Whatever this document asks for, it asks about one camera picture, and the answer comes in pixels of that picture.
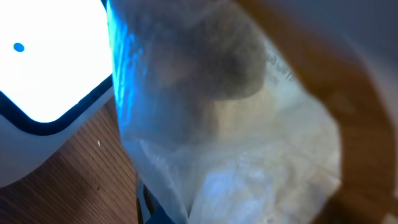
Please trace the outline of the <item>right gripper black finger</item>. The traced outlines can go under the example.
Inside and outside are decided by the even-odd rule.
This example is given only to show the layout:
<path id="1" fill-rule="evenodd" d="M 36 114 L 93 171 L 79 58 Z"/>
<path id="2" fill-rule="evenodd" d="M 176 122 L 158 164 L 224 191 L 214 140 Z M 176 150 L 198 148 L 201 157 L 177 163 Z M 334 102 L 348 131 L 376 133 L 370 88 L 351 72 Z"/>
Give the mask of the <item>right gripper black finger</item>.
<path id="1" fill-rule="evenodd" d="M 136 183 L 136 210 L 139 224 L 174 224 L 141 179 Z"/>

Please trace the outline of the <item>beige brown snack pouch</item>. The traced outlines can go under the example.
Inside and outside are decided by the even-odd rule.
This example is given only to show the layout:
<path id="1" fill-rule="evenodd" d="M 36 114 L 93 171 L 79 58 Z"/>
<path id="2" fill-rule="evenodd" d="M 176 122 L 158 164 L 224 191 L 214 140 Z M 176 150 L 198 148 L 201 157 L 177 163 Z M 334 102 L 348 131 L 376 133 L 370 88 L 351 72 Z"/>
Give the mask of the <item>beige brown snack pouch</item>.
<path id="1" fill-rule="evenodd" d="M 108 1 L 121 142 L 175 223 L 396 223 L 396 1 Z"/>

